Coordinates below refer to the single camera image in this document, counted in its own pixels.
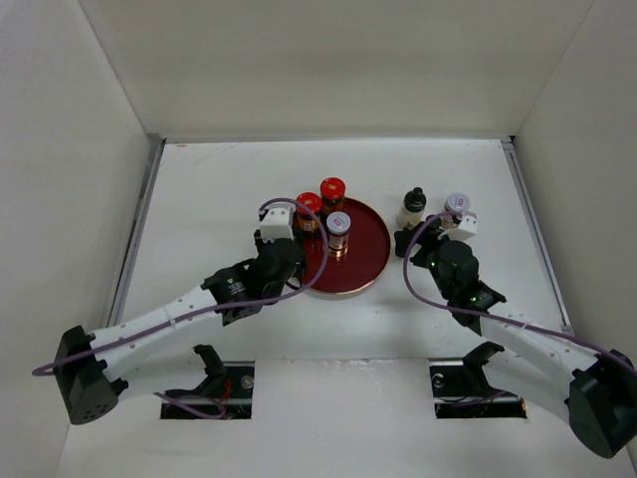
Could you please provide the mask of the black pump white powder bottle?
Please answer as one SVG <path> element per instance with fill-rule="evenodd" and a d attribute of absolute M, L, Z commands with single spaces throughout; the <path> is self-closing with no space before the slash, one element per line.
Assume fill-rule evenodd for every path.
<path fill-rule="evenodd" d="M 421 187 L 407 191 L 397 214 L 397 226 L 400 229 L 415 227 L 422 219 L 426 203 L 427 198 Z"/>

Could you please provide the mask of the red lid chili jar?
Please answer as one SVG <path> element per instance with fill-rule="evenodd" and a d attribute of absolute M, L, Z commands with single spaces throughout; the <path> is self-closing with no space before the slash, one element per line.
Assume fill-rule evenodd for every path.
<path fill-rule="evenodd" d="M 322 201 L 314 192 L 303 192 L 296 200 L 300 203 L 297 207 L 297 225 L 305 234 L 315 234 L 319 231 L 319 217 L 321 214 Z"/>
<path fill-rule="evenodd" d="M 342 211 L 344 207 L 346 185 L 338 177 L 328 177 L 319 186 L 321 211 L 324 216 L 332 212 Z"/>

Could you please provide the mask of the white lid sauce jar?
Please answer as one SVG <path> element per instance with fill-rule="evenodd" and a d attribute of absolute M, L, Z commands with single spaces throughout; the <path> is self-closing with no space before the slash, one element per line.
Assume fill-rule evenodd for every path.
<path fill-rule="evenodd" d="M 329 255 L 338 258 L 343 256 L 348 247 L 351 219 L 343 211 L 332 212 L 325 220 Z"/>
<path fill-rule="evenodd" d="M 447 215 L 441 218 L 442 227 L 444 229 L 457 227 L 470 210 L 470 206 L 471 201 L 466 194 L 460 192 L 450 194 L 442 209 L 443 212 L 447 212 Z"/>

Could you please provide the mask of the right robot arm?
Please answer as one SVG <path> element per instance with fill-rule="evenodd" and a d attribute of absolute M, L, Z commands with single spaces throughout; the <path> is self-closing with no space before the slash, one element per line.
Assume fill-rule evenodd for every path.
<path fill-rule="evenodd" d="M 472 393 L 505 391 L 566 423 L 591 452 L 612 458 L 636 437 L 636 368 L 628 356 L 535 324 L 479 277 L 472 248 L 435 224 L 394 234 L 405 267 L 429 271 L 458 324 L 483 343 L 463 358 Z"/>

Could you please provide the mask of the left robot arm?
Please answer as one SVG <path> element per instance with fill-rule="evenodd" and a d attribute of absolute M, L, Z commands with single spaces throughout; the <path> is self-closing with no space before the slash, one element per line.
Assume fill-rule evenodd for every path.
<path fill-rule="evenodd" d="M 74 425 L 97 420 L 124 398 L 150 391 L 149 372 L 166 376 L 156 359 L 179 342 L 190 342 L 198 364 L 189 373 L 191 392 L 220 391 L 224 365 L 214 348 L 202 344 L 204 324 L 220 318 L 229 326 L 274 305 L 291 279 L 307 268 L 303 239 L 264 239 L 254 235 L 257 255 L 218 270 L 174 302 L 117 327 L 91 333 L 81 326 L 65 331 L 55 355 L 53 375 Z"/>

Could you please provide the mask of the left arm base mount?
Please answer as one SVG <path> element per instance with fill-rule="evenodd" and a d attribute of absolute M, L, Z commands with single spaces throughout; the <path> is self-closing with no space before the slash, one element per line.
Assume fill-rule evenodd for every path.
<path fill-rule="evenodd" d="M 193 352 L 201 362 L 204 376 L 193 386 L 180 386 L 163 394 L 179 401 L 186 409 L 163 400 L 160 418 L 164 420 L 216 419 L 241 420 L 252 417 L 256 367 L 253 361 L 222 361 L 210 345 L 198 345 Z"/>

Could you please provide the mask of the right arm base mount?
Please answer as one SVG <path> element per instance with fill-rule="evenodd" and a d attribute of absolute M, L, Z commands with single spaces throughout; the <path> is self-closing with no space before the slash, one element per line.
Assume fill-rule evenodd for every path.
<path fill-rule="evenodd" d="M 434 413 L 438 419 L 527 418 L 526 404 L 517 395 L 492 387 L 483 368 L 505 349 L 486 342 L 463 358 L 429 362 Z"/>

